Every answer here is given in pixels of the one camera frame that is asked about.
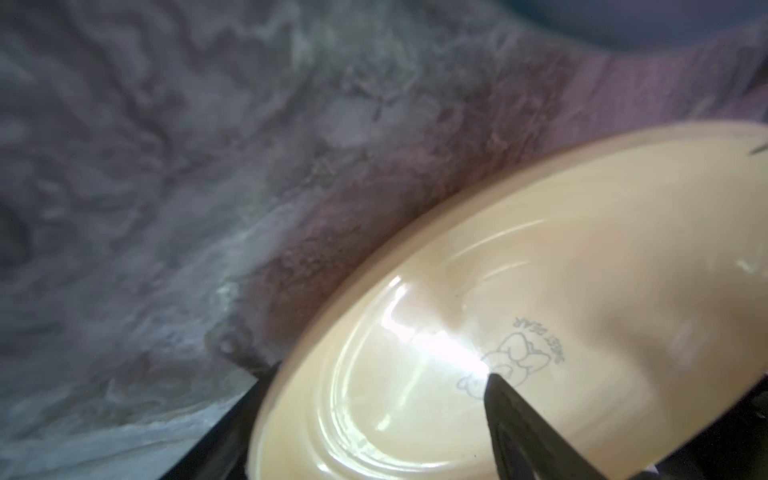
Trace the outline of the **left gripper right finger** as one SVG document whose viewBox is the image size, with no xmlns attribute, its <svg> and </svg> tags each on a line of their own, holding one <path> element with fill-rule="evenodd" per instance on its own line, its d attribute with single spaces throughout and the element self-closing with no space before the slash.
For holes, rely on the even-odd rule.
<svg viewBox="0 0 768 480">
<path fill-rule="evenodd" d="M 605 480 L 502 376 L 489 375 L 483 402 L 501 479 Z"/>
</svg>

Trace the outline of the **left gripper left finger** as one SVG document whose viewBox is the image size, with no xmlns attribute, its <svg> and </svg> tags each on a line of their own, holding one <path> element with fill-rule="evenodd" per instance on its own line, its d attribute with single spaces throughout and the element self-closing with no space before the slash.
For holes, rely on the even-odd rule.
<svg viewBox="0 0 768 480">
<path fill-rule="evenodd" d="M 160 480 L 245 480 L 250 437 L 279 365 L 256 383 Z"/>
</svg>

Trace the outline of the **pale yellow round plate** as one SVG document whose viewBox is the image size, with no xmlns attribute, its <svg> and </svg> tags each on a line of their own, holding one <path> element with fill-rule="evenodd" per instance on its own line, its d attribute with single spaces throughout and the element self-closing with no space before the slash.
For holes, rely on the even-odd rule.
<svg viewBox="0 0 768 480">
<path fill-rule="evenodd" d="M 766 370 L 766 126 L 637 131 L 484 181 L 372 255 L 283 362 L 247 475 L 492 479 L 496 374 L 624 479 Z"/>
</svg>

